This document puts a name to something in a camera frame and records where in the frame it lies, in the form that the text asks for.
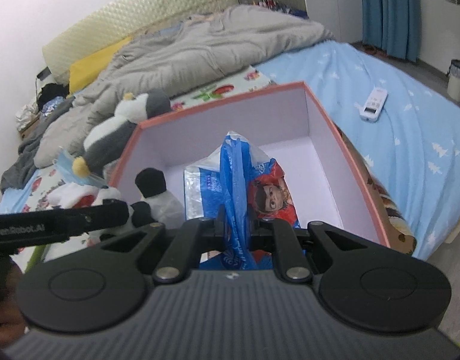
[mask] floor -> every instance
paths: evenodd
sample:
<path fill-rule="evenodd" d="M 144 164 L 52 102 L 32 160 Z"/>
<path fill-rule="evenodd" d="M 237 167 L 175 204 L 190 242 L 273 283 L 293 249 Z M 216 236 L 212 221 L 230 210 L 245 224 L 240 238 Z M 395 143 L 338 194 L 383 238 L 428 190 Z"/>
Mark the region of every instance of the floor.
<path fill-rule="evenodd" d="M 361 45 L 354 46 L 361 50 Z M 434 71 L 433 67 L 425 63 L 413 64 L 378 55 L 376 57 L 404 71 L 452 101 L 447 95 L 447 81 L 444 75 Z M 460 344 L 460 234 L 451 244 L 441 245 L 428 261 L 442 270 L 452 285 L 452 300 L 440 324 L 440 330 L 454 342 Z"/>

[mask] stuffed toy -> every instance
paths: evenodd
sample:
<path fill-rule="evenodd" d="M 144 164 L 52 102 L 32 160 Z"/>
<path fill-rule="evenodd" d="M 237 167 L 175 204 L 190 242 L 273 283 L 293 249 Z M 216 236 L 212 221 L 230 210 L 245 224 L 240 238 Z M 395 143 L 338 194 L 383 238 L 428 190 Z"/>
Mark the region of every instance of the stuffed toy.
<path fill-rule="evenodd" d="M 95 126 L 85 138 L 85 153 L 73 161 L 73 173 L 81 178 L 88 177 L 90 173 L 102 177 L 103 167 L 120 158 L 138 123 L 170 110 L 170 100 L 161 90 L 137 97 L 126 93 L 114 116 Z"/>
<path fill-rule="evenodd" d="M 155 221 L 163 223 L 166 228 L 181 227 L 185 222 L 184 206 L 167 190 L 161 170 L 142 170 L 135 178 L 135 185 L 143 196 L 143 202 L 150 206 L 150 214 Z"/>
<path fill-rule="evenodd" d="M 120 191 L 107 186 L 98 188 L 92 185 L 67 183 L 47 195 L 50 205 L 63 209 L 97 206 L 103 204 L 104 199 L 121 200 Z"/>

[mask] penguin plush toy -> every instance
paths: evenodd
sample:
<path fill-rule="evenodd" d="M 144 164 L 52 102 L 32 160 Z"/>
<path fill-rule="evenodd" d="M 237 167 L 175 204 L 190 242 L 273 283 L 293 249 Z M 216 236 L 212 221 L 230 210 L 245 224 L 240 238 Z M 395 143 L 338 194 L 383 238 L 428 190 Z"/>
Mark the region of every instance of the penguin plush toy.
<path fill-rule="evenodd" d="M 103 167 L 120 158 L 138 123 L 170 110 L 170 100 L 163 91 L 154 90 L 137 97 L 126 93 L 114 116 L 95 126 L 85 138 L 84 155 L 73 161 L 73 173 L 81 178 L 90 173 L 102 176 Z"/>

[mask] gray comforter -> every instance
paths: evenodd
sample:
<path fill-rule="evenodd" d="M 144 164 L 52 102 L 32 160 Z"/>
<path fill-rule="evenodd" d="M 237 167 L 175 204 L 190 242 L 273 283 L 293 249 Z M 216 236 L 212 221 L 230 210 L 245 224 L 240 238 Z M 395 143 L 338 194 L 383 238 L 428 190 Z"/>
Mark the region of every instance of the gray comforter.
<path fill-rule="evenodd" d="M 17 161 L 8 168 L 1 176 L 0 191 L 5 192 L 7 188 L 21 190 L 37 168 L 33 159 L 39 149 L 40 141 L 48 126 L 60 116 L 68 112 L 72 106 L 73 97 L 66 99 L 53 112 L 41 121 L 34 131 L 18 147 Z"/>
<path fill-rule="evenodd" d="M 76 96 L 72 113 L 49 126 L 35 165 L 50 165 L 60 147 L 71 154 L 78 151 L 90 130 L 113 115 L 126 92 L 162 89 L 173 97 L 282 52 L 332 38 L 322 24 L 252 5 L 230 7 L 210 21 L 186 22 L 168 36 L 142 35 L 117 52 Z"/>

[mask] air conditioner remote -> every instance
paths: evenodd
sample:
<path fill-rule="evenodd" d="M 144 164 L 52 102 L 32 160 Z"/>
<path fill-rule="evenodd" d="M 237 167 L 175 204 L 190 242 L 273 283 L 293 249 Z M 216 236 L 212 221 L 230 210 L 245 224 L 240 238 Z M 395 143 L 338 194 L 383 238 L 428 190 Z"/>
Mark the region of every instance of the air conditioner remote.
<path fill-rule="evenodd" d="M 370 96 L 365 102 L 365 105 L 360 109 L 360 117 L 366 122 L 374 123 L 377 121 L 380 112 L 382 111 L 385 100 L 387 99 L 388 91 L 383 88 L 374 88 Z"/>

